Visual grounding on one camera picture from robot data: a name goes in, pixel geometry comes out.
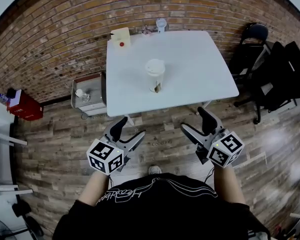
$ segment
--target brick wall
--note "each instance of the brick wall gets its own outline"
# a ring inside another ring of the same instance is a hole
[[[226,62],[250,22],[300,47],[300,13],[286,0],[18,0],[0,18],[0,93],[69,95],[73,79],[106,69],[111,30],[135,34],[160,17],[169,31],[208,31]]]

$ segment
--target white cube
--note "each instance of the white cube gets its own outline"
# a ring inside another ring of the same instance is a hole
[[[245,144],[234,131],[212,143],[207,158],[225,168],[238,158]]]
[[[99,139],[94,140],[86,156],[93,169],[106,175],[110,175],[124,164],[124,151]]]

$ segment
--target black office chair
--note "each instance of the black office chair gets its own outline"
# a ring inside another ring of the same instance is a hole
[[[255,101],[257,118],[253,122],[256,125],[261,121],[261,106],[271,112],[293,99],[300,98],[300,63],[293,62],[294,68],[289,64],[290,59],[300,53],[294,44],[284,48],[281,43],[276,42],[270,56],[252,73],[251,80],[247,82],[251,97],[234,103],[235,107],[239,107]],[[272,88],[264,94],[262,87],[269,83]]]
[[[229,70],[237,84],[244,82],[251,73],[256,60],[264,50],[267,37],[268,29],[260,23],[251,23],[243,31],[240,44],[229,63]],[[262,42],[243,44],[249,38],[254,38]],[[246,73],[241,74],[244,69],[247,69]]]

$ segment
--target shoe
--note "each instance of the shoe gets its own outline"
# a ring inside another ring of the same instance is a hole
[[[148,169],[149,175],[152,174],[162,174],[162,170],[158,165],[151,165]]]

